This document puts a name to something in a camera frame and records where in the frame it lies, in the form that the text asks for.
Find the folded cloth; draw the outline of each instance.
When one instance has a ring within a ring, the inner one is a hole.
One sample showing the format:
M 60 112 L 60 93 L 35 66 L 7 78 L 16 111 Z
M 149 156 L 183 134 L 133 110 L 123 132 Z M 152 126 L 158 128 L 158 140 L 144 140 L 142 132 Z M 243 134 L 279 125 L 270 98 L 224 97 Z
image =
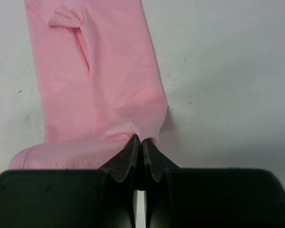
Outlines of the folded cloth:
M 167 101 L 140 0 L 25 0 L 44 144 L 10 169 L 96 169 L 133 134 L 158 141 Z

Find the pink garment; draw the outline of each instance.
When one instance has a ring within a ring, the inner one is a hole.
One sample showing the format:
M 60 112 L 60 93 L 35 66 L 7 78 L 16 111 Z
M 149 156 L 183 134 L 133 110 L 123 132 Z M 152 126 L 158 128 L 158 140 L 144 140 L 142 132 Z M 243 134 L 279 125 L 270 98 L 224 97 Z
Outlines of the pink garment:
M 167 102 L 140 0 L 25 0 L 44 144 L 9 168 L 96 169 L 137 134 L 158 140 Z

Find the white table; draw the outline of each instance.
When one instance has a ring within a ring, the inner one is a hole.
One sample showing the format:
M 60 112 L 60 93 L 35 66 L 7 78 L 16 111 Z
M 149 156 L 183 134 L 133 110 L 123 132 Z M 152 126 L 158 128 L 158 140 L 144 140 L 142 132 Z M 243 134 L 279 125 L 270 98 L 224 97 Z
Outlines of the white table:
M 285 0 L 142 0 L 181 167 L 251 167 L 285 187 Z M 24 4 L 0 0 L 0 172 L 43 141 Z

